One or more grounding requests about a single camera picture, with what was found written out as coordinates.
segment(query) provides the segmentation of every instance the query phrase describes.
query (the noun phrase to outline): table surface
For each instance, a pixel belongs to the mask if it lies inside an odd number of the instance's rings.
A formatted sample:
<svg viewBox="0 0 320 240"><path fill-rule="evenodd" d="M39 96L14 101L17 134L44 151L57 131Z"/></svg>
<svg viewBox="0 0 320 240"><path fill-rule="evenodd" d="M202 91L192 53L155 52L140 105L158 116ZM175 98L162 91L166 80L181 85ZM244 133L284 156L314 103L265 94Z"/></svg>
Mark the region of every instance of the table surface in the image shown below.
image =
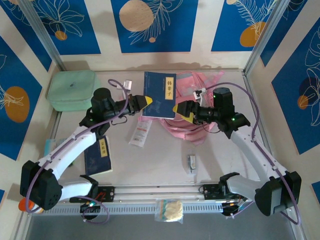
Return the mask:
<svg viewBox="0 0 320 240"><path fill-rule="evenodd" d="M212 76L214 71L201 71L207 76ZM109 88L112 98L118 101L122 91L108 84L108 79L120 82L132 80L131 94L143 95L143 71L119 71L97 73L101 86ZM245 88L245 83L240 71L227 71L221 77L221 82L236 83ZM256 118L247 95L233 86L233 104L236 112L243 113L253 126ZM78 126L85 116L85 111L63 112L59 121L56 139L67 138ZM129 116L127 123L111 126L106 132L109 138L112 172L94 176L100 184L114 186L177 186L194 183L218 182L219 178L231 172L238 172L242 176L258 180L258 176L238 149L224 133L208 133L206 140L199 146L173 137L159 122L153 121L144 147L129 144L136 128L138 117ZM187 172L187 155L192 151L197 160L197 175L190 176ZM84 154L80 154L73 166L68 167L61 179L76 178L85 173Z"/></svg>

